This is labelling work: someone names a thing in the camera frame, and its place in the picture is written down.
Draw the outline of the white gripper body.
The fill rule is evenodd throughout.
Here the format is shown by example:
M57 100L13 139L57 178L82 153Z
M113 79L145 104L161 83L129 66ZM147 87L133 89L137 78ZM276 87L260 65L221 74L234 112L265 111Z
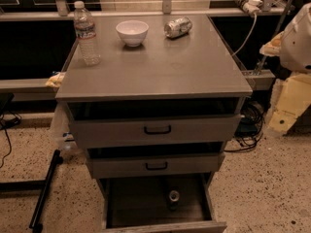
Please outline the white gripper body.
M293 72L311 72L311 3L302 6L281 37L280 62Z

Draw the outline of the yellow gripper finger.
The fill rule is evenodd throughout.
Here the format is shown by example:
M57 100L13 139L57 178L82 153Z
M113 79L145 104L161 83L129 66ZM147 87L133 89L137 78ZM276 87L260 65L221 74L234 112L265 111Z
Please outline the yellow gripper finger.
M262 45L259 53L265 56L279 56L283 34L284 32L278 33L268 43Z
M311 75L294 73L272 88L268 127L285 134L311 105Z

